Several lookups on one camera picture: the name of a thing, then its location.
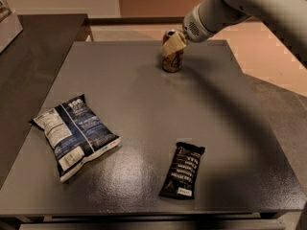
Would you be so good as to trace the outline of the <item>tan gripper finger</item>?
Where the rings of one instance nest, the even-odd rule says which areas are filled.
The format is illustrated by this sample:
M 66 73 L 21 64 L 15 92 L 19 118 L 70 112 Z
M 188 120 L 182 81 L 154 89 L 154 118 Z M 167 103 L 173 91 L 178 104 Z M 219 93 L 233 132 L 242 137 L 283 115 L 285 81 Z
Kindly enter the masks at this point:
M 186 37 L 182 32 L 167 32 L 164 37 L 164 42 L 161 47 L 161 55 L 168 57 L 180 50 L 183 50 L 186 45 Z

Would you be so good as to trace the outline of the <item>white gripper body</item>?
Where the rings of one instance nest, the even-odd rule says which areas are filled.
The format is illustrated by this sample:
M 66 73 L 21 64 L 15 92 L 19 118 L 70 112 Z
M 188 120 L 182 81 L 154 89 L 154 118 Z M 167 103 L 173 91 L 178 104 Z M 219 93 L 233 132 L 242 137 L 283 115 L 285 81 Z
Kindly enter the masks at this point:
M 200 6 L 193 8 L 184 17 L 182 29 L 187 39 L 193 43 L 202 43 L 214 35 L 201 22 Z

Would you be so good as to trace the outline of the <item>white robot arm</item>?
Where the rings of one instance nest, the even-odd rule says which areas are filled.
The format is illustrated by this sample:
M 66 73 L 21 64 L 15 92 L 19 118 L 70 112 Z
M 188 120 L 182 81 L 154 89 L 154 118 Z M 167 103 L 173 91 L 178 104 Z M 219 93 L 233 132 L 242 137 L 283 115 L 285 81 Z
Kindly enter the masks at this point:
M 185 15 L 182 30 L 163 44 L 161 55 L 180 51 L 188 42 L 204 42 L 252 16 L 307 66 L 307 0 L 204 0 Z

